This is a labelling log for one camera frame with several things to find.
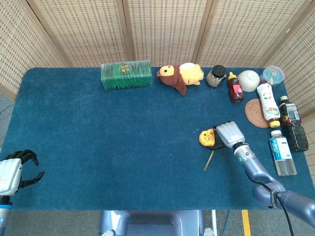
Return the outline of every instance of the gray floor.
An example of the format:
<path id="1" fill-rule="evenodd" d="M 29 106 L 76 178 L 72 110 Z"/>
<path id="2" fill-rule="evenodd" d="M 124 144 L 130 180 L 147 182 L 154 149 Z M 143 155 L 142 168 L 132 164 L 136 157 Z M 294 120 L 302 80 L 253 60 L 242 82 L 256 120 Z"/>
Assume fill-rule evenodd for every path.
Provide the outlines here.
<path id="1" fill-rule="evenodd" d="M 14 104 L 0 93 L 0 111 Z M 0 148 L 4 141 L 13 107 L 0 115 Z M 6 236 L 96 236 L 100 223 L 100 211 L 21 211 L 13 210 Z M 209 211 L 204 212 L 205 226 L 212 227 Z M 227 210 L 217 211 L 218 235 L 223 231 Z M 250 210 L 252 236 L 288 236 L 289 228 L 281 210 Z M 290 216 L 295 236 L 315 236 L 315 229 L 294 216 Z M 242 214 L 232 210 L 227 223 L 226 236 L 243 236 Z"/>

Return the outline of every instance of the table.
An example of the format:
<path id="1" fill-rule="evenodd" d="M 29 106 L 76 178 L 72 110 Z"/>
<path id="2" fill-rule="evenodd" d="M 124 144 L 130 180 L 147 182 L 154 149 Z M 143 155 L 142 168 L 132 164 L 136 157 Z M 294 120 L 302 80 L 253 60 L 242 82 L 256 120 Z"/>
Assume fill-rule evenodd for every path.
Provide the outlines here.
<path id="1" fill-rule="evenodd" d="M 249 68 L 227 68 L 238 75 Z M 261 68 L 252 68 L 261 73 Z M 12 198 L 15 209 L 266 209 L 233 151 L 200 145 L 202 130 L 233 120 L 259 160 L 288 189 L 314 198 L 303 153 L 293 153 L 298 175 L 279 177 L 270 131 L 250 124 L 246 103 L 231 103 L 226 82 L 189 86 L 182 97 L 155 78 L 149 88 L 105 91 L 100 68 L 33 68 L 22 81 L 0 156 L 31 149 L 23 178 L 43 179 Z M 211 68 L 203 68 L 205 76 Z M 275 99 L 286 95 L 284 84 Z"/>

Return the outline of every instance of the white bowl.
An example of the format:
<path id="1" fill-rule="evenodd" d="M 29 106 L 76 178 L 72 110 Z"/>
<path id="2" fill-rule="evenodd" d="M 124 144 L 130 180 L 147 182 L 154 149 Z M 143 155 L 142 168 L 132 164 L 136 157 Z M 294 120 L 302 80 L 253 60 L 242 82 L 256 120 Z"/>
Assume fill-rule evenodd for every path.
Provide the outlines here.
<path id="1" fill-rule="evenodd" d="M 253 92 L 256 90 L 260 82 L 259 75 L 252 70 L 245 70 L 237 76 L 240 85 L 245 92 Z"/>

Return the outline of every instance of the green artificial grass box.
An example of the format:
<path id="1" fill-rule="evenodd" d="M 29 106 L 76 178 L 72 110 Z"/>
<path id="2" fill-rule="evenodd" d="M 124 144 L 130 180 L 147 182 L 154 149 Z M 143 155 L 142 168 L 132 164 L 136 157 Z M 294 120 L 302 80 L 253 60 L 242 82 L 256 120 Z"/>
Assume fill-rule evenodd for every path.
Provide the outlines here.
<path id="1" fill-rule="evenodd" d="M 102 64 L 100 80 L 106 91 L 149 87 L 153 81 L 151 63 L 138 60 Z"/>

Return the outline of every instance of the wicker screen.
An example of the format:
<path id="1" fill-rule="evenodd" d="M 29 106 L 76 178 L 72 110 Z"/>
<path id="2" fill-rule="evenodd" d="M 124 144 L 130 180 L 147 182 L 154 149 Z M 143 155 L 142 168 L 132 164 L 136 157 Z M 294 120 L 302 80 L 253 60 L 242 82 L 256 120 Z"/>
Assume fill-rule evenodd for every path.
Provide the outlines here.
<path id="1" fill-rule="evenodd" d="M 307 122 L 303 123 L 307 139 L 309 141 L 309 150 L 305 152 L 307 163 L 311 172 L 313 184 L 315 186 L 315 115 Z"/>
<path id="2" fill-rule="evenodd" d="M 128 0 L 136 60 L 191 62 L 206 0 Z"/>
<path id="3" fill-rule="evenodd" d="M 30 0 L 31 7 L 73 66 L 127 60 L 117 2 Z"/>
<path id="4" fill-rule="evenodd" d="M 0 89 L 15 99 L 24 73 L 32 67 L 63 63 L 20 1 L 0 1 Z"/>
<path id="5" fill-rule="evenodd" d="M 315 112 L 315 10 L 311 12 L 269 64 L 285 71 L 290 99 L 304 117 Z"/>
<path id="6" fill-rule="evenodd" d="M 197 62 L 253 67 L 303 0 L 219 0 Z"/>

